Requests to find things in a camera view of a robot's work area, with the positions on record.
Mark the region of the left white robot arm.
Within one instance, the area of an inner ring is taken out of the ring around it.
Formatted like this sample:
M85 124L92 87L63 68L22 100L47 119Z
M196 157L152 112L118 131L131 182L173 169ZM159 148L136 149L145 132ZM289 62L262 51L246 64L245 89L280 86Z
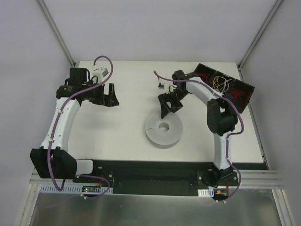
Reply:
M118 106L114 84L104 93L102 80L107 68L71 68L69 78L56 91L56 108L49 131L39 148L33 148L30 159L41 178L73 179L83 174L89 183L99 179L99 171L89 159L75 159L68 153L71 128L83 101L106 107Z

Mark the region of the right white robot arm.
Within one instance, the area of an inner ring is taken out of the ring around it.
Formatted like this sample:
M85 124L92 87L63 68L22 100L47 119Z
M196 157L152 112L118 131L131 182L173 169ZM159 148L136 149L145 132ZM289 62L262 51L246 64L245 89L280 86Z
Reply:
M161 118L180 110L181 100L193 94L206 106L206 122L214 135L214 160L210 171L202 176L202 182L211 187L222 186L233 173L230 158L230 137L241 116L231 98L209 87L196 73L175 72L170 79L174 88L158 96Z

